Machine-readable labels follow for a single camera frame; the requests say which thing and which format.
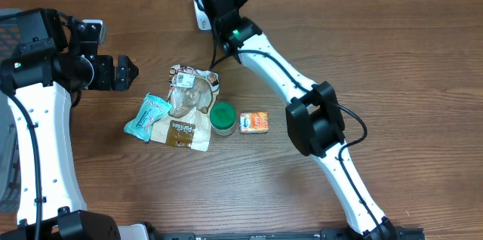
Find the barcode sticker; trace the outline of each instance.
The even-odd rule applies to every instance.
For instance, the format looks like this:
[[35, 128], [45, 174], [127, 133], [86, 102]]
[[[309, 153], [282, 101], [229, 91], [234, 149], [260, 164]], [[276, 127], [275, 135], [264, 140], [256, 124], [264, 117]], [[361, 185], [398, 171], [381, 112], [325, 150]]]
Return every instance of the barcode sticker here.
[[192, 88], [195, 82], [195, 76], [186, 73], [178, 73], [176, 77], [176, 86], [182, 88]]

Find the light blue wrapper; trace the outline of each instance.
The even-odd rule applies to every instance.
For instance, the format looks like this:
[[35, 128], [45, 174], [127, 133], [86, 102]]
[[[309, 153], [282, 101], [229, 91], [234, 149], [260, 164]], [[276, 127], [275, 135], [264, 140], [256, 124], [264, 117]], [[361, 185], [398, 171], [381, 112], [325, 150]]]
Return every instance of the light blue wrapper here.
[[129, 121], [124, 131], [135, 137], [149, 142], [151, 138], [152, 125], [154, 122], [163, 118], [171, 110], [172, 105], [164, 101], [162, 98], [150, 95], [149, 93], [143, 100], [141, 110], [137, 113], [135, 119]]

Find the wooden tabletop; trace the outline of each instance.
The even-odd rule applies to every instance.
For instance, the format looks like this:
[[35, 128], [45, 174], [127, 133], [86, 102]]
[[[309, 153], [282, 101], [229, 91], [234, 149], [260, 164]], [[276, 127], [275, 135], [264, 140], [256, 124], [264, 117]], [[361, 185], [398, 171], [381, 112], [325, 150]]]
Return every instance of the wooden tabletop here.
[[[123, 132], [144, 96], [165, 97], [168, 71], [206, 68], [211, 36], [191, 0], [0, 0], [56, 8], [109, 27], [100, 54], [127, 54], [140, 75], [126, 92], [86, 91], [72, 117], [77, 179], [90, 211], [162, 232], [314, 231], [346, 226], [320, 168], [292, 146], [284, 106], [234, 60], [219, 100], [268, 111], [270, 132], [213, 135], [207, 152], [145, 144]], [[428, 239], [483, 234], [483, 0], [250, 0], [242, 14], [303, 74], [329, 81], [367, 123], [352, 157], [395, 225]], [[360, 126], [349, 117], [346, 136]], [[15, 228], [0, 215], [0, 230]]]

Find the orange box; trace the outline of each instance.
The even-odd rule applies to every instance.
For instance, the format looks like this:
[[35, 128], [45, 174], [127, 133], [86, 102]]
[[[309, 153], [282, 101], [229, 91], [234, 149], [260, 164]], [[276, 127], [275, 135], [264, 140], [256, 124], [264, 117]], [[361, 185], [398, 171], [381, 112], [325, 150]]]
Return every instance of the orange box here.
[[242, 134], [264, 134], [268, 131], [268, 112], [243, 112], [240, 114], [240, 132]]

